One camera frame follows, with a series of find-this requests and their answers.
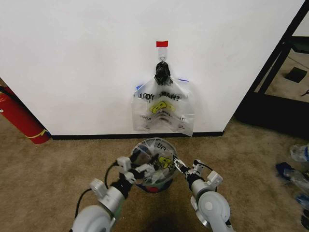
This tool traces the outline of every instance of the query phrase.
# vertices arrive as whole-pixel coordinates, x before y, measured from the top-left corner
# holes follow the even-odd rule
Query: white wall
[[[301,21],[293,36],[309,36],[309,13]]]
[[[1,1],[0,76],[53,135],[139,133],[131,95],[168,40],[195,131],[222,131],[303,2]]]

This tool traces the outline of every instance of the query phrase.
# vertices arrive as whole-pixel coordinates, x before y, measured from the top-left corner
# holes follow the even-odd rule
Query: hanging plastic bag
[[[166,125],[173,132],[192,136],[193,102],[189,82],[174,80],[168,64],[162,61],[156,66],[154,77],[133,94],[133,128],[151,132],[151,129]]]

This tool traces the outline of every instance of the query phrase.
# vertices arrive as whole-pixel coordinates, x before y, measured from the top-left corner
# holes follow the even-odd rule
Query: plastic bag
[[[162,61],[156,67],[154,78],[133,94],[133,128],[150,132],[165,124],[173,132],[192,136],[193,102],[189,82],[171,78],[168,64]]]
[[[304,175],[297,170],[284,170],[284,176],[290,178],[290,180],[301,190],[309,193],[309,181],[304,177]]]
[[[158,187],[171,180],[176,171],[173,156],[177,156],[176,149],[166,140],[151,138],[137,144],[132,150],[131,160],[138,166],[148,163],[152,157],[158,155],[154,165],[157,166],[151,176],[145,177],[141,183],[144,186]]]

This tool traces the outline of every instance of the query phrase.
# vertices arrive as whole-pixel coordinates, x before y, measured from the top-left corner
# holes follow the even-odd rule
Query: plastic water bottle
[[[293,145],[290,148],[291,157],[297,162],[308,162],[309,161],[309,153],[308,153],[308,145]]]

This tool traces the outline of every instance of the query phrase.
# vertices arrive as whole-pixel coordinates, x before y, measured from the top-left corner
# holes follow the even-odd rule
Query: yellow graphic on bag
[[[170,159],[161,156],[159,162],[162,168],[167,168],[170,164]]]
[[[159,110],[164,109],[164,108],[167,108],[168,110],[170,110],[172,112],[175,111],[175,107],[172,104],[170,104],[169,102],[167,102],[167,101],[159,102],[157,105],[151,107],[150,111],[153,114],[156,114]]]

